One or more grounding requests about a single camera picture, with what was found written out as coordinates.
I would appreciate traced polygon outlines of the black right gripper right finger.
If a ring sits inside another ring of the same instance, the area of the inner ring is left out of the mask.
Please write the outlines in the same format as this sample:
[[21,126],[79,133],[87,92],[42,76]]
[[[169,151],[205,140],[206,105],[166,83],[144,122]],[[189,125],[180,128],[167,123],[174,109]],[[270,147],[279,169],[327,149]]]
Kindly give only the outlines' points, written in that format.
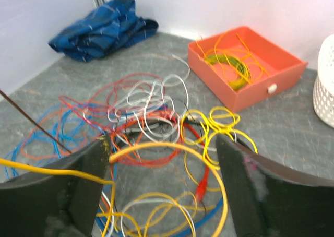
[[216,148],[237,236],[333,236],[333,180],[283,166],[226,135]]

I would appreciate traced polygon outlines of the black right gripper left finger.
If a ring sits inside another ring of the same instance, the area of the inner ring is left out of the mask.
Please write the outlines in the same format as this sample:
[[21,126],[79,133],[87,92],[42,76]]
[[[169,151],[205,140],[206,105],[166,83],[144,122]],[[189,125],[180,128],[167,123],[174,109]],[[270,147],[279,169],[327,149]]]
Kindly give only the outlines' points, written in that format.
[[91,236],[102,187],[33,172],[1,183],[1,236]]

